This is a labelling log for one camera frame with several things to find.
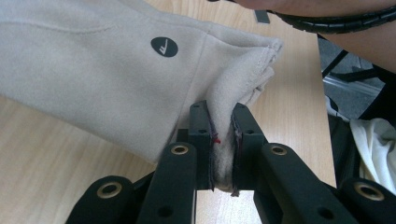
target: white logo mark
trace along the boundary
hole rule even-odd
[[[160,47],[160,52],[165,55],[166,49],[168,48],[168,39],[165,39],[165,46]]]

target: black circular logo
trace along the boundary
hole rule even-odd
[[[161,56],[171,58],[177,54],[178,48],[175,41],[168,37],[156,37],[151,40],[152,48]]]

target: light wood tabletop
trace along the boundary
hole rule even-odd
[[[251,107],[265,136],[293,148],[324,182],[335,185],[316,35],[276,16],[258,24],[254,12],[229,2],[149,0],[156,8],[284,40],[276,75]],[[0,223],[64,223],[95,180],[136,181],[154,171],[121,147],[0,97]],[[260,223],[252,192],[239,198],[199,191],[197,223]]]

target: black bracelet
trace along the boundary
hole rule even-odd
[[[396,20],[396,6],[345,17],[299,17],[269,11],[295,29],[319,34],[345,34],[367,30]]]

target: white cloth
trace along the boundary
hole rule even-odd
[[[384,119],[352,119],[350,128],[361,154],[360,176],[396,194],[396,130]]]
[[[198,101],[225,138],[235,103],[262,92],[281,46],[140,0],[3,0],[0,93],[155,163]],[[215,149],[222,189],[232,151]]]

